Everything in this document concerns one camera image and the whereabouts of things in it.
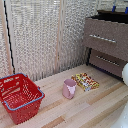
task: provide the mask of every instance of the wooden floor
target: wooden floor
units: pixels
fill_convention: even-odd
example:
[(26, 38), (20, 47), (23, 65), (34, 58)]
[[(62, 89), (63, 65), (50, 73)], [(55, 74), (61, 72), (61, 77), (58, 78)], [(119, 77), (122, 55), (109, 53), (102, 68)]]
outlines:
[[(83, 72), (99, 82), (100, 87), (84, 92), (77, 86), (73, 99), (63, 97), (63, 81)], [(35, 83), (46, 95), (38, 114), (15, 125), (0, 103), (0, 128), (110, 128), (128, 101), (128, 87), (124, 83), (86, 65)]]

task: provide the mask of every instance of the basket handle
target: basket handle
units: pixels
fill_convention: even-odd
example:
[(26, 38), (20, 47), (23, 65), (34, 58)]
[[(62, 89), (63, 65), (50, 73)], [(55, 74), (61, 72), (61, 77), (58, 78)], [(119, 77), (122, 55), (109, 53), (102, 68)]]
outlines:
[(25, 77), (27, 77), (27, 75), (25, 75), (25, 74), (23, 74), (23, 73), (16, 73), (16, 74), (12, 74), (12, 75), (9, 75), (9, 76), (6, 76), (6, 77), (2, 77), (2, 78), (0, 78), (0, 80), (1, 80), (1, 79), (4, 79), (4, 78), (11, 77), (11, 76), (14, 76), (14, 75), (18, 75), (18, 74), (22, 74), (22, 75), (24, 75)]
[(35, 101), (37, 101), (37, 100), (40, 100), (41, 98), (43, 98), (43, 97), (45, 96), (45, 94), (39, 89), (39, 87), (38, 87), (38, 90), (42, 93), (42, 96), (41, 96), (41, 97), (39, 97), (39, 98), (37, 98), (37, 99), (35, 99), (35, 100), (32, 100), (32, 101), (30, 101), (30, 102), (28, 102), (28, 103), (26, 103), (26, 104), (24, 104), (24, 105), (21, 105), (21, 106), (19, 106), (19, 107), (17, 107), (17, 108), (10, 108), (9, 105), (8, 105), (8, 103), (7, 103), (6, 101), (4, 101), (4, 103), (6, 104), (6, 106), (7, 106), (7, 108), (8, 108), (9, 110), (11, 110), (11, 111), (18, 110), (18, 109), (20, 109), (20, 108), (22, 108), (22, 107), (24, 107), (24, 106), (26, 106), (26, 105), (28, 105), (28, 104), (31, 104), (31, 103), (33, 103), (33, 102), (35, 102)]

